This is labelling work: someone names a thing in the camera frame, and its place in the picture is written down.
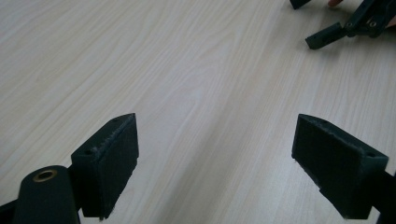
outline black plastic bracket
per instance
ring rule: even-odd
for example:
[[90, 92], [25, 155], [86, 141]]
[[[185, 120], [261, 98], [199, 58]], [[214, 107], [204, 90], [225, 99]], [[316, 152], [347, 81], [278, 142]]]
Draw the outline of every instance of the black plastic bracket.
[[[309, 0], [290, 0], [294, 9]], [[378, 37], [396, 16], [396, 0], [363, 0], [361, 5], [342, 26], [339, 22], [309, 36], [305, 41], [311, 49], [321, 49], [344, 36], [368, 35]]]
[[291, 156], [344, 218], [366, 219], [374, 206], [381, 223], [396, 223], [396, 178], [385, 172], [386, 155], [327, 120], [299, 115]]
[[112, 119], [72, 154], [72, 165], [49, 166], [21, 182], [18, 200], [0, 206], [1, 223], [79, 223], [108, 218], [139, 157], [134, 114]]

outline wooden table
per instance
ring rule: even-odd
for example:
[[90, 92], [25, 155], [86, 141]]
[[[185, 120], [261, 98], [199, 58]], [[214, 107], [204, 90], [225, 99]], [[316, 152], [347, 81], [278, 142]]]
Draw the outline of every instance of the wooden table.
[[374, 209], [343, 220], [291, 158], [304, 113], [396, 170], [394, 30], [321, 50], [304, 42], [359, 3], [1, 1], [0, 204], [135, 112], [140, 158], [104, 223], [375, 223]]

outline black tool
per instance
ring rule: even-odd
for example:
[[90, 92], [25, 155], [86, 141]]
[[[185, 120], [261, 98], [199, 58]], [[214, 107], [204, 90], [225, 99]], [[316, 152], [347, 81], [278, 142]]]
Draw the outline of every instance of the black tool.
[[69, 168], [49, 166], [21, 182], [18, 200], [0, 207], [1, 223], [80, 223], [108, 218], [139, 157], [134, 114], [112, 119], [72, 154]]
[[[290, 0], [297, 9], [310, 0]], [[363, 0], [344, 27], [340, 22], [309, 36], [305, 41], [311, 49], [321, 49], [344, 36], [381, 35], [396, 16], [396, 0]]]
[[396, 223], [396, 178], [388, 157], [324, 119], [299, 115], [291, 156], [348, 219], [366, 219], [372, 206], [377, 223]]

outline black plastic part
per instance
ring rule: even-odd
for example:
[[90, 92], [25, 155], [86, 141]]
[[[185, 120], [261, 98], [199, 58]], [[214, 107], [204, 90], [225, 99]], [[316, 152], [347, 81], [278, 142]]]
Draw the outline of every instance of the black plastic part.
[[79, 223], [73, 190], [65, 167], [45, 167], [22, 180], [12, 223]]
[[291, 155], [344, 218], [366, 219], [388, 157], [324, 119], [299, 115]]
[[316, 34], [309, 36], [305, 41], [310, 49], [321, 49], [346, 35], [347, 32], [343, 29], [341, 24], [337, 22]]
[[396, 223], [396, 177], [384, 173], [375, 192], [374, 207], [381, 213], [377, 224]]
[[0, 206], [0, 223], [11, 224], [14, 218], [15, 207], [17, 201], [14, 200], [10, 203], [6, 203]]
[[294, 9], [298, 9], [310, 1], [311, 0], [290, 0], [291, 5], [293, 6]]
[[361, 3], [361, 5], [346, 22], [345, 28], [347, 31], [351, 32], [360, 25], [361, 20], [366, 16], [366, 13], [369, 11], [370, 7], [372, 7], [374, 2], [375, 0], [364, 0]]
[[[303, 6], [308, 1], [290, 0], [294, 9]], [[344, 27], [336, 23], [309, 36], [305, 41], [309, 48], [320, 49], [344, 36], [367, 35], [376, 38], [385, 31], [395, 16], [396, 0], [363, 0]]]
[[108, 218], [139, 156], [134, 114], [109, 121], [72, 154], [84, 217]]

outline screw hole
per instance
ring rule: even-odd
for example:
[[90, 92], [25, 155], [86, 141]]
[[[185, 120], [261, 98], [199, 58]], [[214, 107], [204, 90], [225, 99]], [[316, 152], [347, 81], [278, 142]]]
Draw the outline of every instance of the screw hole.
[[373, 152], [368, 152], [368, 153], [367, 153], [367, 156], [368, 156], [368, 157], [375, 157], [375, 154], [374, 154]]
[[97, 149], [96, 147], [93, 147], [93, 148], [90, 148], [90, 149], [85, 150], [85, 151], [84, 151], [84, 154], [90, 156], [90, 155], [92, 155], [93, 153], [95, 153], [97, 150], [98, 150], [98, 149]]
[[56, 170], [46, 170], [46, 171], [42, 171], [42, 172], [38, 173], [37, 175], [35, 175], [35, 177], [33, 177], [33, 180], [36, 183], [44, 182], [49, 179], [52, 179], [57, 174], [58, 174], [58, 172]]

